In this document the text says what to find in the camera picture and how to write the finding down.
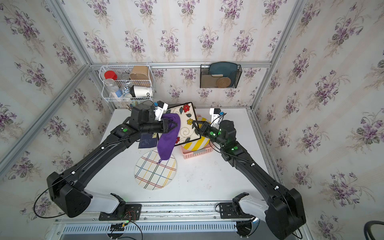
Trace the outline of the yellow striped round plate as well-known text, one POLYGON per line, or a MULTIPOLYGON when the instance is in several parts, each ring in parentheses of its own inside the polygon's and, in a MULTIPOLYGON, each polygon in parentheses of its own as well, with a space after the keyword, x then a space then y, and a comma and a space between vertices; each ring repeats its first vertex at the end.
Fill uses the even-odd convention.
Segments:
POLYGON ((181 128, 180 131, 180 137, 181 137, 181 142, 183 142, 183 145, 188 144, 188 143, 194 143, 196 144, 196 148, 202 146, 205 147, 208 145, 210 140, 208 138, 202 137, 201 135, 197 134, 196 129, 193 128, 193 123, 194 119, 189 118, 187 120, 187 126, 181 128))

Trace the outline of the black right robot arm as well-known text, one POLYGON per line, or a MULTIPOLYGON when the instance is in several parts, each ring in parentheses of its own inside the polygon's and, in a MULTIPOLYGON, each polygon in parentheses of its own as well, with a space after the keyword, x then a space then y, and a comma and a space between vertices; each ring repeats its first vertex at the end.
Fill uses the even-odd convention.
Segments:
POLYGON ((219 144, 223 159, 240 171, 262 195, 262 200, 248 193, 234 198, 242 213, 266 222, 279 240, 286 239, 306 223, 301 194, 278 183, 252 159, 237 141, 232 121, 224 120, 218 128, 205 121, 193 121, 193 126, 196 133, 219 144))

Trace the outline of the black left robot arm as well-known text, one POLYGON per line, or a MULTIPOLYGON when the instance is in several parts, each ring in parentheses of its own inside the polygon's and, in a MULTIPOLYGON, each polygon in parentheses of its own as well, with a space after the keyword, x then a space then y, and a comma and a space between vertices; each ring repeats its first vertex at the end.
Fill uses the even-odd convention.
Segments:
POLYGON ((47 177, 53 201, 69 218, 85 212, 101 212, 121 220, 126 202, 116 194, 99 194, 86 190, 91 179, 114 157, 128 149, 144 134, 178 134, 181 120, 177 114, 164 114, 164 103, 135 106, 131 115, 117 125, 90 154, 61 174, 47 177))

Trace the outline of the square floral plate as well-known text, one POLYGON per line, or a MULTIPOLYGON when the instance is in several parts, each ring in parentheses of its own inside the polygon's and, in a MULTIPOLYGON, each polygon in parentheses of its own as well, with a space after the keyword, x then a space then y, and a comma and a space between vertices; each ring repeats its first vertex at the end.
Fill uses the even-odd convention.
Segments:
POLYGON ((180 117, 180 130, 175 146, 184 145, 201 138, 193 125, 193 122, 197 120, 197 115, 192 102, 173 106, 166 111, 166 114, 177 114, 180 117))

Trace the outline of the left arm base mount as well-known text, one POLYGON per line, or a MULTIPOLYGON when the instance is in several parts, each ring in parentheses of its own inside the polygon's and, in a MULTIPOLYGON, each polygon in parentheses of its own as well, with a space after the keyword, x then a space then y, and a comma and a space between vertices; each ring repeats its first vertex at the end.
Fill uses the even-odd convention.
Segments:
POLYGON ((142 204, 127 203, 120 196, 111 193, 115 199, 119 201, 117 208, 111 213, 101 212, 99 221, 137 221, 140 219, 142 204))

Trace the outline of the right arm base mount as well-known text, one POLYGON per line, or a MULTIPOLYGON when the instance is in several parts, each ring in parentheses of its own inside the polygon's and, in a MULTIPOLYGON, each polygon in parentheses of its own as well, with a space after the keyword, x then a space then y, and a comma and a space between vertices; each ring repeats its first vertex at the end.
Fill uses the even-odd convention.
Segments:
POLYGON ((268 205, 264 200, 254 198, 249 193, 241 193, 232 202, 218 203, 215 211, 221 219, 238 219, 237 234, 241 238, 250 237, 258 228, 261 221, 266 220, 268 205))

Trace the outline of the round plaid plate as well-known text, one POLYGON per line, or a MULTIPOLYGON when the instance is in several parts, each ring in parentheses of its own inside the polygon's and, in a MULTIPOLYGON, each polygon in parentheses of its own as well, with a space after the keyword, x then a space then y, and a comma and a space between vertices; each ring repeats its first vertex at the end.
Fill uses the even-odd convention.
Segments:
POLYGON ((173 155, 161 160, 158 151, 152 150, 142 155, 135 165, 136 183, 145 190, 160 190, 169 185, 177 174, 177 161, 173 155))

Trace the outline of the purple cloth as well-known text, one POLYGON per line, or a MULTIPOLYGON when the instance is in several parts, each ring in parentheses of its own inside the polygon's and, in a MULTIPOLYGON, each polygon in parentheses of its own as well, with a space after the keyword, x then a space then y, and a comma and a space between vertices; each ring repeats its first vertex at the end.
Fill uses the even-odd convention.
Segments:
POLYGON ((175 126, 175 128, 168 133, 162 134, 159 138, 157 144, 157 150, 160 157, 159 163, 170 159, 175 144, 177 143, 181 124, 180 116, 178 114, 164 114, 163 119, 173 121, 174 124, 169 123, 168 126, 171 128, 175 126))

